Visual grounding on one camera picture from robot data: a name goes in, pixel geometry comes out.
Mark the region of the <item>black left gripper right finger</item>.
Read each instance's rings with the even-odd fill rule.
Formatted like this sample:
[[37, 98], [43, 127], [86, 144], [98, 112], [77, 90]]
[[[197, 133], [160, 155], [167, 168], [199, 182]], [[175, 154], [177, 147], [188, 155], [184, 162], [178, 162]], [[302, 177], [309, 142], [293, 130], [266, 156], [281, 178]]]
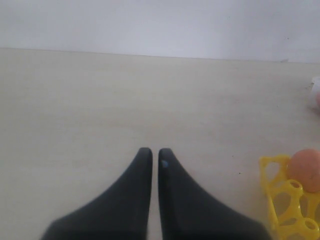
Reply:
[[158, 153], [158, 201], [164, 240], [270, 240], [259, 222], [205, 191], [170, 148]]

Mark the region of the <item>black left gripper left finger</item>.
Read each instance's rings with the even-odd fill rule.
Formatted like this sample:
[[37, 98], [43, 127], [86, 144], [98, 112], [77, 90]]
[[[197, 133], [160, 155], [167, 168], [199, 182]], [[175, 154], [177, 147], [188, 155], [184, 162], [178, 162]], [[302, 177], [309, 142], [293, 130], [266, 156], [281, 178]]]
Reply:
[[116, 182], [85, 206], [53, 221], [42, 239], [145, 240], [152, 176], [152, 151], [142, 147]]

